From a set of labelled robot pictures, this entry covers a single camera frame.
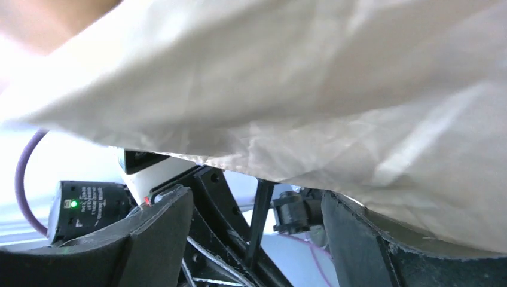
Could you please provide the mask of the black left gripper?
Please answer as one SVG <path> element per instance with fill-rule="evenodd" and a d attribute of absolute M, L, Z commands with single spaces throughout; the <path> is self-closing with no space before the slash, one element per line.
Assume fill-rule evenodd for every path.
<path fill-rule="evenodd" d="M 251 223 L 242 215 L 221 169 L 196 166 L 150 189 L 148 201 L 188 187 L 193 218 L 181 270 L 190 286 L 290 286 L 260 246 L 274 182 L 260 180 Z"/>

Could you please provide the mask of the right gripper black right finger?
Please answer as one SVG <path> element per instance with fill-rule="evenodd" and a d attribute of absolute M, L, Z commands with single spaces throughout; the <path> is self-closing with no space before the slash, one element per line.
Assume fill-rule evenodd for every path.
<path fill-rule="evenodd" d="M 323 222 L 340 286 L 506 286 L 506 255 L 407 228 L 325 191 Z"/>

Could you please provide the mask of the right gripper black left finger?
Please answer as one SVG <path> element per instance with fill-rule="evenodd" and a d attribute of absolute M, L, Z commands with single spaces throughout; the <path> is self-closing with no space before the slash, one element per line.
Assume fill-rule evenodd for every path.
<path fill-rule="evenodd" d="M 1 286 L 176 286 L 193 213 L 190 188 L 57 248 L 1 251 Z"/>

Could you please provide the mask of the beige umbrella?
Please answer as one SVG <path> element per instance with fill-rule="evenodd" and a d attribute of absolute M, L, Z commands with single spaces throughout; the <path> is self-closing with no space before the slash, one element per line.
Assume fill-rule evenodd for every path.
<path fill-rule="evenodd" d="M 2 1 L 1 121 L 506 253 L 505 1 Z"/>

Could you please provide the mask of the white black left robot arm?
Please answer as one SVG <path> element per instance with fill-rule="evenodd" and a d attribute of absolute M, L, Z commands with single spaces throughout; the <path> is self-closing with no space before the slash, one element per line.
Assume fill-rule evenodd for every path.
<path fill-rule="evenodd" d="M 266 218 L 247 223 L 222 170 L 193 167 L 153 188 L 145 207 L 180 187 L 193 192 L 194 209 L 179 286 L 289 286 L 260 246 Z M 62 181 L 50 213 L 49 238 L 53 245 L 69 243 L 140 211 L 124 185 Z"/>

